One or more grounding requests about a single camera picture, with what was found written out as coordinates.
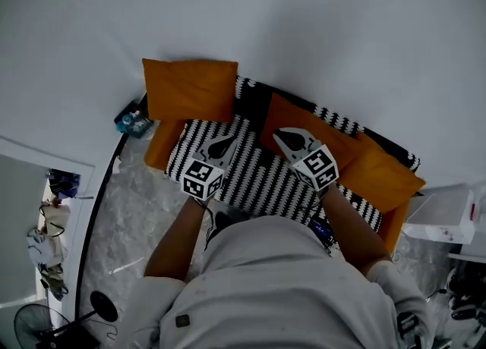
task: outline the shirt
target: shirt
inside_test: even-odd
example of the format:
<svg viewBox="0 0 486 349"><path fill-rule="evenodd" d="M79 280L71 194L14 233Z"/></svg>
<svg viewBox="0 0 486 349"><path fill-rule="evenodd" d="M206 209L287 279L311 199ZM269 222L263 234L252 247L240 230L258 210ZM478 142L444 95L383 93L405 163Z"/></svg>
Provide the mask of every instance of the shirt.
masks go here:
<svg viewBox="0 0 486 349"><path fill-rule="evenodd" d="M138 279L115 347L412 347L397 322L406 313L416 322L412 340L429 347L424 297L391 262L365 278L329 256L308 227L267 216L222 230L188 284Z"/></svg>

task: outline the tile floor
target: tile floor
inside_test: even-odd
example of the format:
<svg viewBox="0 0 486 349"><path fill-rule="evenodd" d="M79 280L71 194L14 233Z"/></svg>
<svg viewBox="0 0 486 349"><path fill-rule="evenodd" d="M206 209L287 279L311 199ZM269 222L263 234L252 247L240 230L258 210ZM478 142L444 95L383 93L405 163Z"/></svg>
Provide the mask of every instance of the tile floor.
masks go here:
<svg viewBox="0 0 486 349"><path fill-rule="evenodd" d="M92 310L90 293L98 290L112 299L119 317L123 317L132 283L142 275L147 259L186 199L178 185L168 180L161 171L145 166L144 153L148 144L149 140L128 139L120 156L120 173L112 176L106 188L88 248L81 285L80 315ZM197 275L209 225L209 217L206 217L190 275ZM417 280L425 295L442 287L452 263L447 258L449 245L403 235L396 251L395 259L399 258L397 266ZM451 320L445 295L436 295L430 305L437 320L437 334L454 338L454 347L462 347L475 323ZM112 328L90 321L85 326L99 339L102 347L112 345L113 341L106 336Z"/></svg>

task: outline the black and white blanket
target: black and white blanket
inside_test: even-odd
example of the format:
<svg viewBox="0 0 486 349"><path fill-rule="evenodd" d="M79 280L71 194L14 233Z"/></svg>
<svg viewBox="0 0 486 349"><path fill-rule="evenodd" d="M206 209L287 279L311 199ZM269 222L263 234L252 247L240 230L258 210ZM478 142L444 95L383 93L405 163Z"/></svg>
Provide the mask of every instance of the black and white blanket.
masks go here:
<svg viewBox="0 0 486 349"><path fill-rule="evenodd" d="M169 177L173 181L180 181L185 163L204 141L216 136L235 134L238 137L238 146L226 171L226 182L223 188L216 192L216 200L256 216L281 215L305 224L315 216L320 220L327 220L326 213L320 206L312 207L317 202L316 193L293 175L286 160L276 156L258 142L272 93L277 93L293 104L314 113L331 127L351 137L359 131L364 132L414 172L420 165L418 157L357 122L282 90L238 77L233 122L187 121L185 130L169 159ZM377 231L380 227L381 213L351 190L338 186L358 213Z"/></svg>

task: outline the electric fan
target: electric fan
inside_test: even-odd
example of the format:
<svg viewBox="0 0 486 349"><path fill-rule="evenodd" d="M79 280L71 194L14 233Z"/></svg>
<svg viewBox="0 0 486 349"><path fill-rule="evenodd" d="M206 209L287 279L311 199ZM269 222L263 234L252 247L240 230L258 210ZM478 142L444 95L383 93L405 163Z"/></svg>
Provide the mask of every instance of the electric fan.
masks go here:
<svg viewBox="0 0 486 349"><path fill-rule="evenodd" d="M27 304L17 311L14 329L22 349L97 347L98 341L80 324L98 314L107 322L118 319L113 302L103 293L93 291L90 296L94 310L69 322L57 311L42 304Z"/></svg>

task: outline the person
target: person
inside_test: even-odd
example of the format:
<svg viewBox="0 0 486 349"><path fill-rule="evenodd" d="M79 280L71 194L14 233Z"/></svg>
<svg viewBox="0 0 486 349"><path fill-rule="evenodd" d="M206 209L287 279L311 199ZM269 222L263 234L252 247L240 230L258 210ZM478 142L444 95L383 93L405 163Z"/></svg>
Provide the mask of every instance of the person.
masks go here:
<svg viewBox="0 0 486 349"><path fill-rule="evenodd" d="M272 215L219 231L185 283L205 211L189 198L133 287L115 346L430 347L417 285L335 185L321 202L345 262L310 228Z"/></svg>

